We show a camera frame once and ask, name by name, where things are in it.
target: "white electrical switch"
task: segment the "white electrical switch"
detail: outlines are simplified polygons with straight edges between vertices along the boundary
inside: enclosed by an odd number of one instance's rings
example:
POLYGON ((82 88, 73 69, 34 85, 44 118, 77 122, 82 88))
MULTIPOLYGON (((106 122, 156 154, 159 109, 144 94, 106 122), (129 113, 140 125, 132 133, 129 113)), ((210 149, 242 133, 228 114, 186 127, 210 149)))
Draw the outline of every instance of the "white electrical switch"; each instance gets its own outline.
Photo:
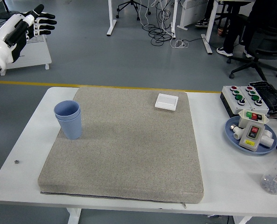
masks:
POLYGON ((175 111, 178 102, 177 96, 159 93, 155 107, 175 111))

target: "stacked cups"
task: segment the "stacked cups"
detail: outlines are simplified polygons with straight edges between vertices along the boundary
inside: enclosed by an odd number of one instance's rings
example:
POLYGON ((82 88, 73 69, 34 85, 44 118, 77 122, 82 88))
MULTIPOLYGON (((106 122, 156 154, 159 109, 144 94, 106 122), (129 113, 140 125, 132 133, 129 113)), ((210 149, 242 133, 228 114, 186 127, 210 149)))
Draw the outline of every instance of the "stacked cups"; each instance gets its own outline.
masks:
POLYGON ((60 102, 54 107, 54 113, 68 139, 77 139, 81 136, 81 111, 76 101, 60 102))

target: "white radiator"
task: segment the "white radiator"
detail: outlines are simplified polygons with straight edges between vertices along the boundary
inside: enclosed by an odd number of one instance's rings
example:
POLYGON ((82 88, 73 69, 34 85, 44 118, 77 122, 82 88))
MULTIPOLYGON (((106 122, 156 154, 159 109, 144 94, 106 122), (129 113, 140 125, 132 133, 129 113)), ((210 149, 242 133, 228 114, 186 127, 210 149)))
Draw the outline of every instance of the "white radiator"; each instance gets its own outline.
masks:
POLYGON ((14 63, 7 64, 7 69, 35 66, 45 64, 45 69, 49 69, 52 62, 45 35, 34 36, 27 40, 26 46, 20 53, 20 57, 14 63))
POLYGON ((204 18, 208 0, 186 0, 183 3, 179 28, 196 23, 204 18))

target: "table leg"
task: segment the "table leg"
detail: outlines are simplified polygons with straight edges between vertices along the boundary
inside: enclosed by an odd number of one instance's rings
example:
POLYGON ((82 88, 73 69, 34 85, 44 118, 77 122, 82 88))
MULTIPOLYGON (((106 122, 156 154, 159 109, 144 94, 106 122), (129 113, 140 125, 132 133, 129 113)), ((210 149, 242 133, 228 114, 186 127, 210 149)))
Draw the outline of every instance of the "table leg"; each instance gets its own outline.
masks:
POLYGON ((235 224, 246 224, 252 216, 233 216, 235 224))
POLYGON ((110 28, 107 32, 107 36, 111 36, 111 33, 114 29, 114 26, 116 24, 116 20, 113 20, 113 16, 112 16, 112 0, 108 0, 108 8, 109 8, 109 22, 110 22, 110 28))
POLYGON ((218 6, 218 1, 214 1, 213 9, 212 9, 211 16, 210 16, 210 21, 209 21, 209 24, 208 24, 207 33, 206 33, 206 35, 204 35, 204 34, 201 35, 201 37, 203 38, 205 48, 206 48, 207 53, 209 55, 212 54, 212 50, 211 50, 211 47, 209 45, 209 41, 210 41, 210 36, 211 36, 211 33, 212 33, 214 19, 215 19, 216 12, 217 12, 217 6, 218 6))
POLYGON ((171 32, 174 34, 172 38, 176 38, 176 18, 177 18, 177 10, 178 10, 178 1, 175 0, 175 4, 174 4, 174 14, 172 17, 172 22, 171 22, 171 32))
POLYGON ((80 213, 81 209, 75 209, 75 208, 67 208, 70 218, 68 224, 78 224, 79 218, 80 218, 80 213))

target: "blue plate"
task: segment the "blue plate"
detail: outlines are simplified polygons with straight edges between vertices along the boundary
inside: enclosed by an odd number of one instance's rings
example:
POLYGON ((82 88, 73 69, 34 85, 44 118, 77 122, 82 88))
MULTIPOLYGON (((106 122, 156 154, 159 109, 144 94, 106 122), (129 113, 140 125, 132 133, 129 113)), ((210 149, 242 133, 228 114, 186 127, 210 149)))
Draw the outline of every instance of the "blue plate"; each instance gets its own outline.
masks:
POLYGON ((250 151, 246 148, 243 148, 243 147, 239 146, 240 140, 236 140, 234 138, 234 132, 231 130, 231 125, 237 125, 238 126, 239 119, 240 119, 240 116, 232 117, 226 122, 226 126, 225 126, 227 137, 228 137, 228 139, 230 139, 230 141, 233 143, 234 146, 236 146, 238 149, 241 149, 242 151, 250 153, 250 154, 266 154, 266 153, 269 153, 273 149, 276 148, 276 146, 277 146, 277 137, 276 137, 274 131, 268 125, 265 125, 265 130, 270 131, 272 133, 272 138, 274 139, 274 142, 273 142, 273 144, 270 148, 259 144, 258 149, 255 152, 253 152, 253 151, 250 151))

